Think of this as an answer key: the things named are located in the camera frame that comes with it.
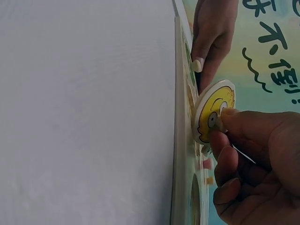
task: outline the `circular hole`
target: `circular hole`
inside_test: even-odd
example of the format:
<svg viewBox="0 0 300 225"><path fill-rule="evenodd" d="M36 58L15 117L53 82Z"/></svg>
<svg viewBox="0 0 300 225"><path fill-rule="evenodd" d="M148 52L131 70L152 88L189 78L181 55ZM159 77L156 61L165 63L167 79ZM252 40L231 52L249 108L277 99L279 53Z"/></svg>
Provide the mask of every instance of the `circular hole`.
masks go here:
<svg viewBox="0 0 300 225"><path fill-rule="evenodd" d="M193 176L191 192L191 225L199 225L201 218L200 212L200 193L196 174Z"/></svg>

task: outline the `white wall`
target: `white wall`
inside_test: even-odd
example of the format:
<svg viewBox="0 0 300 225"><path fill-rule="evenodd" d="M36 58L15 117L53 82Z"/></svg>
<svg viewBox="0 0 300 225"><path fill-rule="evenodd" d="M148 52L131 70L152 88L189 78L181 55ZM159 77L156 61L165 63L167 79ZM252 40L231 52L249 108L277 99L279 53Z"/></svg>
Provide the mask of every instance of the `white wall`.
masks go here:
<svg viewBox="0 0 300 225"><path fill-rule="evenodd" d="M0 225L166 225L171 0L0 0Z"/></svg>

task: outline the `hand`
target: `hand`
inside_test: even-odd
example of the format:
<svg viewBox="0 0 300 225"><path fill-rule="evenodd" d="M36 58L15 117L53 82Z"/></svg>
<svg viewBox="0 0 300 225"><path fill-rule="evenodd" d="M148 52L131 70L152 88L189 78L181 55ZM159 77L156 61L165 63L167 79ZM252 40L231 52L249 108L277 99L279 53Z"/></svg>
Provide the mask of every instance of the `hand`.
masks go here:
<svg viewBox="0 0 300 225"><path fill-rule="evenodd" d="M238 12L238 0L198 0L194 17L192 60L202 72L196 76L199 93L214 78L229 53Z"/></svg>
<svg viewBox="0 0 300 225"><path fill-rule="evenodd" d="M230 225L299 224L300 114L224 109L221 120L228 132L210 133L220 218Z"/></svg>

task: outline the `yellow cartoon face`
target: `yellow cartoon face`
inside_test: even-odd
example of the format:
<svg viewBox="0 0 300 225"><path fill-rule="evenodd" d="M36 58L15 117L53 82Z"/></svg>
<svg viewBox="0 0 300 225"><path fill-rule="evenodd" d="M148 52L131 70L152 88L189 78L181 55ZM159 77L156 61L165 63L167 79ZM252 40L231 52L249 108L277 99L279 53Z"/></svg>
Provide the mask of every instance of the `yellow cartoon face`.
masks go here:
<svg viewBox="0 0 300 225"><path fill-rule="evenodd" d="M200 141L209 143L208 133L216 124L218 116L224 108L233 108L235 93L229 86L223 86L217 89L205 102L201 111L198 132Z"/></svg>

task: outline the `round cardboard piece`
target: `round cardboard piece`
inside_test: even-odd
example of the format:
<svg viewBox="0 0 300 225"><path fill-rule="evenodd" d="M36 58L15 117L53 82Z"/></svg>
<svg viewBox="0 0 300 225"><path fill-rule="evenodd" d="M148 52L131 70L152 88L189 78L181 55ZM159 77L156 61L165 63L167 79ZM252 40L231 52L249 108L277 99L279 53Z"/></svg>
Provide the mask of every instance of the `round cardboard piece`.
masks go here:
<svg viewBox="0 0 300 225"><path fill-rule="evenodd" d="M221 80L208 86L197 99L193 115L193 136L200 143L209 144L209 131L216 126L224 108L235 108L235 86Z"/></svg>

